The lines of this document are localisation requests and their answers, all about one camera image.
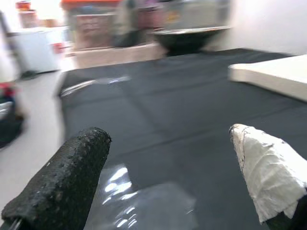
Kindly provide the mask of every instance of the wall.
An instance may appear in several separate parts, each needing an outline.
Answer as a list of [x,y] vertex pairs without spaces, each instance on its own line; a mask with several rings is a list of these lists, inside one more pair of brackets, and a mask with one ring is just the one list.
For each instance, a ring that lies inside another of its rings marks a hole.
[[18,69],[10,57],[9,48],[0,28],[0,82],[13,81],[17,78]]
[[16,31],[21,28],[14,0],[7,0],[5,4],[0,6],[0,10],[3,12],[5,16],[5,20],[10,31]]
[[64,12],[60,7],[61,0],[31,0],[31,8],[35,9],[40,20],[56,19],[64,23]]
[[296,55],[307,53],[307,0],[233,0],[233,29],[211,45]]

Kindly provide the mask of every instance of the black foam grip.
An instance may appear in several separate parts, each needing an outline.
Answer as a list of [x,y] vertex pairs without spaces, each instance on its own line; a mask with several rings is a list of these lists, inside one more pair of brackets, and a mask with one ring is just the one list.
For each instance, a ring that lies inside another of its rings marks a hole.
[[2,218],[9,222],[22,218],[36,230],[82,230],[110,142],[98,128],[66,141],[5,206]]

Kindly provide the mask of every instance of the black table surface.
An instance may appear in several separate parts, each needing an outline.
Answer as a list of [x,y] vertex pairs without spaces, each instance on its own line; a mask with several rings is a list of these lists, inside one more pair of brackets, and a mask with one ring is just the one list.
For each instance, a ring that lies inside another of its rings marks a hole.
[[99,127],[113,142],[106,167],[124,163],[136,190],[175,182],[196,198],[201,230],[264,230],[229,138],[235,123],[255,126],[287,141],[307,157],[307,105],[255,86],[230,82],[228,66],[283,58],[230,50],[77,69],[61,90],[93,84],[61,97],[65,137]]

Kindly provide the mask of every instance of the floor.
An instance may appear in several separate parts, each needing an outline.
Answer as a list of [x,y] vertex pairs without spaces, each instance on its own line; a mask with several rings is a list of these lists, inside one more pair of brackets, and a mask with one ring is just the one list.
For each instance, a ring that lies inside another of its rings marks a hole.
[[17,83],[17,98],[27,119],[24,132],[0,151],[0,210],[23,190],[62,144],[61,113],[55,90],[62,73],[73,69],[74,62],[72,58],[63,58],[60,64],[61,71]]

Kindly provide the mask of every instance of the black bowl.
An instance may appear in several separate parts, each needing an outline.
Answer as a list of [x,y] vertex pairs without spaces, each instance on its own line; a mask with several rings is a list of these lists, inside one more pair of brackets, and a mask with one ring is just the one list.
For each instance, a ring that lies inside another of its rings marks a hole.
[[217,33],[229,29],[226,26],[153,31],[156,40],[172,54],[196,53]]

